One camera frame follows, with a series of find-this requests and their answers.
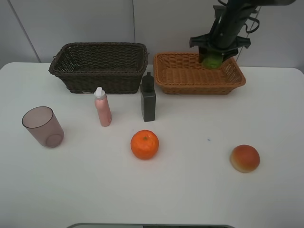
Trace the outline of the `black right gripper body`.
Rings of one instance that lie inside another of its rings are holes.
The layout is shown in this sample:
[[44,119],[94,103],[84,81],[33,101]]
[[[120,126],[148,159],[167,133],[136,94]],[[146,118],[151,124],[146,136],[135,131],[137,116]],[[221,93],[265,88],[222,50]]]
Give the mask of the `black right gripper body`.
[[249,48],[249,38],[240,37],[238,34],[245,23],[217,23],[208,34],[191,37],[189,46],[198,47],[200,54],[216,52],[223,56],[236,56],[240,48]]

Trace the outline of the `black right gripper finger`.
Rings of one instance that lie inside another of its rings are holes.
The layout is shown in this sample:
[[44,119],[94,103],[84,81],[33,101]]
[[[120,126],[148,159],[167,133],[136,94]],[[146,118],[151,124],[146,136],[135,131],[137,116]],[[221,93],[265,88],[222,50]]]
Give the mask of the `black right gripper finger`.
[[208,50],[204,47],[199,47],[199,63],[202,63]]
[[228,51],[222,54],[222,63],[234,56],[234,51]]

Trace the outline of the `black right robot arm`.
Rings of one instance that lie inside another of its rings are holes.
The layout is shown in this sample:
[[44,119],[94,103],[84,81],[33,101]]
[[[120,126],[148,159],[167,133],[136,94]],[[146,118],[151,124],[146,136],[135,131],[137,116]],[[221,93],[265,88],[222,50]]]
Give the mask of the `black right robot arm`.
[[209,69],[218,68],[224,61],[238,54],[240,48],[249,48],[249,38],[240,37],[243,27],[251,34],[258,30],[260,22],[251,17],[261,6],[288,6],[293,0],[229,0],[214,5],[215,20],[209,33],[191,37],[190,47],[199,48],[199,63]]

